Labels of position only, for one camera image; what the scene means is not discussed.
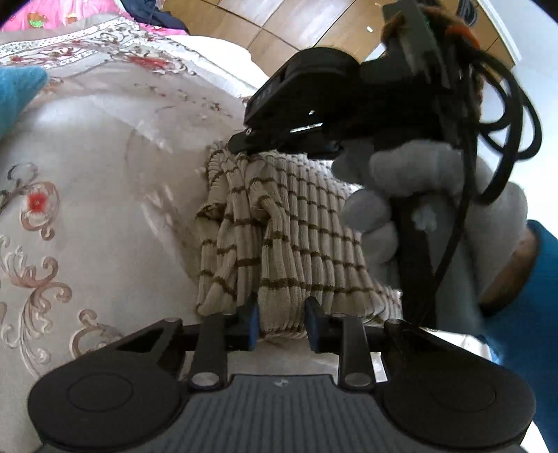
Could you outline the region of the grey gloved right hand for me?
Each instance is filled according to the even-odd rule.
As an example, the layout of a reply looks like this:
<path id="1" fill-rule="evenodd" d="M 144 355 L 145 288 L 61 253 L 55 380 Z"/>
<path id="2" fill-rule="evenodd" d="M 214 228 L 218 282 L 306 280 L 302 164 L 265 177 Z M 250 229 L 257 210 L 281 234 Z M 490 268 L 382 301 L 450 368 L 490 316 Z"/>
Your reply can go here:
<path id="1" fill-rule="evenodd" d="M 461 200 L 461 152 L 435 141 L 410 141 L 379 152 L 371 144 L 356 143 L 334 160 L 332 173 L 360 185 L 346 200 L 340 220 L 360 232 L 371 278 L 399 289 L 402 301 L 413 296 L 425 299 L 425 289 L 407 289 L 403 283 L 396 252 L 403 252 L 412 273 L 422 266 L 396 229 L 399 210 L 394 203 L 418 198 L 410 215 L 412 227 L 425 234 L 430 262 L 438 266 Z M 492 204 L 469 206 L 465 231 L 435 295 L 437 328 L 467 334 L 481 331 L 482 297 L 495 294 L 497 278 L 524 236 L 527 213 L 524 192 L 514 183 L 506 184 Z"/>

